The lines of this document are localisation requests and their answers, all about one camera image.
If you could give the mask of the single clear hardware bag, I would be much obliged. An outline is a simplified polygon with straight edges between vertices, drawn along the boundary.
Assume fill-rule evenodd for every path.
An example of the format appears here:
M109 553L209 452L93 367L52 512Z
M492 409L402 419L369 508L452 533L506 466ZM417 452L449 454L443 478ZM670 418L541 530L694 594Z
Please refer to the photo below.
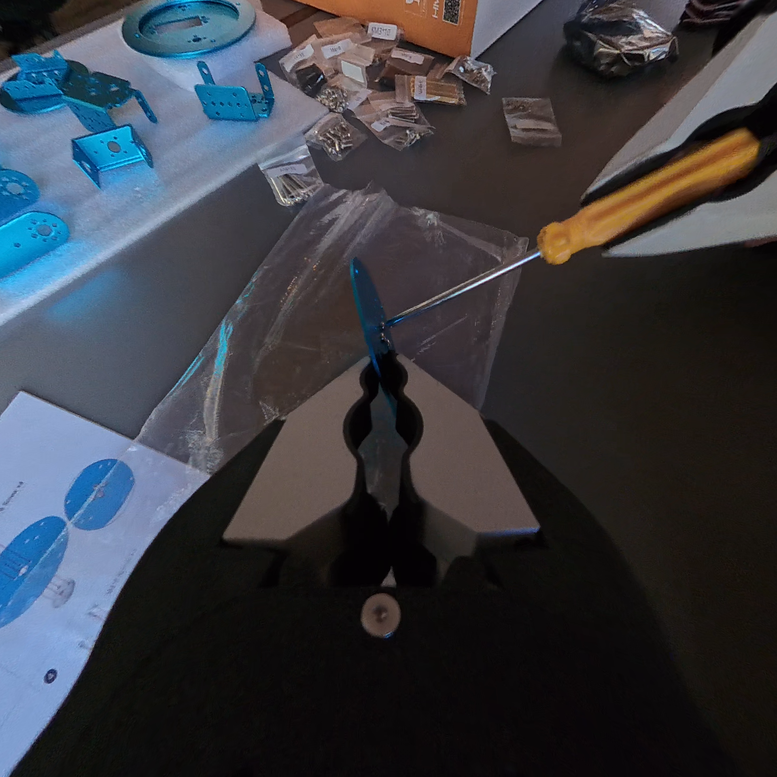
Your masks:
M515 144L558 148L562 135L549 98L502 98L503 115Z

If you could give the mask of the small blue U bracket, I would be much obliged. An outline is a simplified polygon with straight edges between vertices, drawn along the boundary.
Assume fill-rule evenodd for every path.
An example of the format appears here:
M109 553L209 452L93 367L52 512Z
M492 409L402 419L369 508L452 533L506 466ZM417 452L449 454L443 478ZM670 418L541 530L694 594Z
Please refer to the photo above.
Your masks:
M71 148L75 165L99 189L104 172L139 162L154 168L150 150L130 123L73 138Z

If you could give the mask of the white foam sheet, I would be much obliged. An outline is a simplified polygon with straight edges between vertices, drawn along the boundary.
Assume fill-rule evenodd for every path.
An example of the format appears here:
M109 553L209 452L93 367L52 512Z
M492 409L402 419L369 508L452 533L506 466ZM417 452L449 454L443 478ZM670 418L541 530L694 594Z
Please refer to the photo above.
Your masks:
M121 27L121 20L113 20L85 28L63 45L58 41L57 49L143 92L157 123L134 103L120 109L118 120L138 132L153 167L139 162L108 171L97 187L72 160L72 140L85 129L69 109L26 116L2 107L2 165L31 177L40 190L36 209L64 219L70 230L63 247L2 278L2 325L111 260L325 114L322 105L272 74L269 118L212 121L192 90L175 85L124 43Z

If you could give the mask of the dark crinkled plastic bag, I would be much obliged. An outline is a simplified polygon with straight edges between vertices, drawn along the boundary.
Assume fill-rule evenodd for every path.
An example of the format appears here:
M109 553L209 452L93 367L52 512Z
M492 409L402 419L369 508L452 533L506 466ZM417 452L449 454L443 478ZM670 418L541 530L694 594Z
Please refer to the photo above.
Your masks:
M563 25L569 56L604 79L675 62L678 41L633 2L583 2Z

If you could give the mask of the blue metal U bracket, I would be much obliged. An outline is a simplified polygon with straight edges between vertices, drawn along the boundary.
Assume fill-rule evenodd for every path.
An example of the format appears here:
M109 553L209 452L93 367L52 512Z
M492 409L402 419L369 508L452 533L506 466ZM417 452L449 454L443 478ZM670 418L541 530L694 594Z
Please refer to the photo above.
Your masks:
M1 225L39 198L40 190L32 178L16 170L1 168Z
M44 211L22 213L1 225L1 278L26 267L68 241L63 219Z

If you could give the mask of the yellow-handled screwdriver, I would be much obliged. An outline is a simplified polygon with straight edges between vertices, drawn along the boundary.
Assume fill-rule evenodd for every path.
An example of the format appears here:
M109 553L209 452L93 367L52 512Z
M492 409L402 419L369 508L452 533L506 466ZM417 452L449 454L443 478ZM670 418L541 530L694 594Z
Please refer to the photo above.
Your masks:
M743 180L763 159L764 140L740 128L668 163L629 185L581 208L564 221L542 228L536 250L445 291L381 323L378 331L418 316L534 259L558 266L588 248L604 246L636 228Z

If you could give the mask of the clear plastic bag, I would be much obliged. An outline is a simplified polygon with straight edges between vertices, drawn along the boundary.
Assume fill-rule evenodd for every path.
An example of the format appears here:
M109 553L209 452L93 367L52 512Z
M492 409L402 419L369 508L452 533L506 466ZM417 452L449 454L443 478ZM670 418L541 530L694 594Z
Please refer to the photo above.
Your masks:
M500 265L530 239L403 206L375 184L324 185L260 264L136 441L212 475L367 355L350 263L388 317Z

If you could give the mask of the orange and white cardboard box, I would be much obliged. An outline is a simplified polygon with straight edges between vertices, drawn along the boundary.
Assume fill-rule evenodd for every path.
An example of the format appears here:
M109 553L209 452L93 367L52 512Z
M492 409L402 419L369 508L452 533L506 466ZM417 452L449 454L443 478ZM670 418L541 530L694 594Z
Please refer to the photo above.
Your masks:
M450 57L477 56L539 1L304 1L362 23L395 24L413 44Z

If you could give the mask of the pile of small screw bags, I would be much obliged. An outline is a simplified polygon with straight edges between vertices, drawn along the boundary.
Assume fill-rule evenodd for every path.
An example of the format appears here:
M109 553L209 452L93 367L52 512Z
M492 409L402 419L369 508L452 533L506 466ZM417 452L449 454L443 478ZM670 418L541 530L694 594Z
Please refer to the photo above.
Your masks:
M279 60L286 81L325 108L304 134L262 170L279 203L305 202L322 182L311 150L343 161L371 134L403 151L434 133L421 106L465 106L465 85L490 94L491 64L461 55L450 62L414 51L405 31L349 16L316 21L315 33Z

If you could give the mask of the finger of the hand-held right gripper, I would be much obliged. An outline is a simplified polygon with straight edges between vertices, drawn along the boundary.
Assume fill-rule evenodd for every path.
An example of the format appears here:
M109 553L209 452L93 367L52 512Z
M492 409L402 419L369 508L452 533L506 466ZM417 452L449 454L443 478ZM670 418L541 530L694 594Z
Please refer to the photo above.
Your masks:
M776 237L776 173L736 197L676 210L602 248L607 257L655 257Z
M616 153L580 202L613 193L730 131L775 136L775 82L776 28L745 27Z

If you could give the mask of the blue angled bracket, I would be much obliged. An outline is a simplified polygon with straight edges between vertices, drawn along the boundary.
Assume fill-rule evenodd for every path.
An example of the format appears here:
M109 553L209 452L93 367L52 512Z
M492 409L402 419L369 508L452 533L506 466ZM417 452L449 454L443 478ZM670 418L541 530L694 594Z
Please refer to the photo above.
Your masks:
M17 53L11 59L18 70L2 84L2 107L22 115L48 113L65 107L61 84L70 65L59 51L49 56Z

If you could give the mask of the wide blue perforated bracket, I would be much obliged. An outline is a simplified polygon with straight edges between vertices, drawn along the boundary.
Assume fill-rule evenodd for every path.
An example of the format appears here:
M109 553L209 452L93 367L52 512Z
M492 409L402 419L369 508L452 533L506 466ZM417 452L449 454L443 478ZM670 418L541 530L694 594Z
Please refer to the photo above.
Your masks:
M217 85L204 61L197 61L197 69L203 83L196 84L194 90L203 112L211 120L254 122L270 117L275 102L274 91L263 64L255 63L260 86L258 93L238 85Z

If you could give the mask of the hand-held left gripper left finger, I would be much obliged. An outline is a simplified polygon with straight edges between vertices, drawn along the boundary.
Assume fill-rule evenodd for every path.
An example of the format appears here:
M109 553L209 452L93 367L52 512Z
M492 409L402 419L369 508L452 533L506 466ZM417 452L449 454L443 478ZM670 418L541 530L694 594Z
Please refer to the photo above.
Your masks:
M367 488L359 447L372 432L379 382L368 357L290 412L222 539L276 557L277 577L380 585L389 526Z

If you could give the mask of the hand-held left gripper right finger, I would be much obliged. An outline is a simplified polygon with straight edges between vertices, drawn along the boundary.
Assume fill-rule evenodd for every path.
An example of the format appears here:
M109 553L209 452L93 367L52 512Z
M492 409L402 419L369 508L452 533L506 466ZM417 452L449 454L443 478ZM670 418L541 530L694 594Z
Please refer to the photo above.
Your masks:
M461 558L534 545L539 520L480 412L397 356L395 429L405 443L389 520L401 586L434 586Z

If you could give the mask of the blue round metal disc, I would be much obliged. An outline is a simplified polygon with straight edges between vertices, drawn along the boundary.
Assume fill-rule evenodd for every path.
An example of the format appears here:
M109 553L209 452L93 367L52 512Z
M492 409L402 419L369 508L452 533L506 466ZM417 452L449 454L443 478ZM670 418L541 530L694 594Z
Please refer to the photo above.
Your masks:
M350 280L367 351L396 422L403 373L383 305L367 267L358 258L350 262Z

